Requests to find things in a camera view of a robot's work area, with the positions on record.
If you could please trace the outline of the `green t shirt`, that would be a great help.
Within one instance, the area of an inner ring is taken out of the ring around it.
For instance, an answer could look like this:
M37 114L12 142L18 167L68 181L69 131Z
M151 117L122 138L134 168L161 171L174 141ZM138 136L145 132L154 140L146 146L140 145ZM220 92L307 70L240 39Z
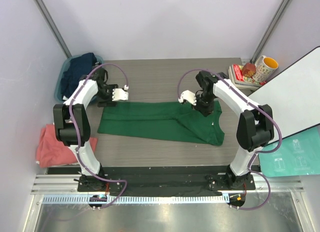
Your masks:
M121 102L105 107L98 133L221 146L224 132L219 118L222 109L214 102L213 113L204 117L189 104L179 102Z

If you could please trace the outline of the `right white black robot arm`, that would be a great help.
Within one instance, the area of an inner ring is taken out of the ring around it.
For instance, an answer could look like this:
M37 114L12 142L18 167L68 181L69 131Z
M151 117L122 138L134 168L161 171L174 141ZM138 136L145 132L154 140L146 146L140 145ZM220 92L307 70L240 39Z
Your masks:
M200 95L195 95L195 110L207 117L214 110L214 100L220 98L238 117L236 139L239 148L226 169L225 181L229 189L239 189L250 174L258 150L274 138L274 125L270 121L272 109L250 100L221 74L214 76L208 71L200 71L195 78L202 90Z

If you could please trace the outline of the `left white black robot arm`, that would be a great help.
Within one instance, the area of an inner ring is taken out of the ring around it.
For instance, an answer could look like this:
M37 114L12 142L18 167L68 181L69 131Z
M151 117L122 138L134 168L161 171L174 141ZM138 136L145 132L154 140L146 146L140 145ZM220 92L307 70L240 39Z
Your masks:
M104 169L96 159L90 144L91 127L87 107L93 98L98 107L114 107L128 99L127 88L107 84L108 73L97 65L88 75L82 75L75 91L62 104L53 107L54 130L80 165L79 191L102 191L107 186Z

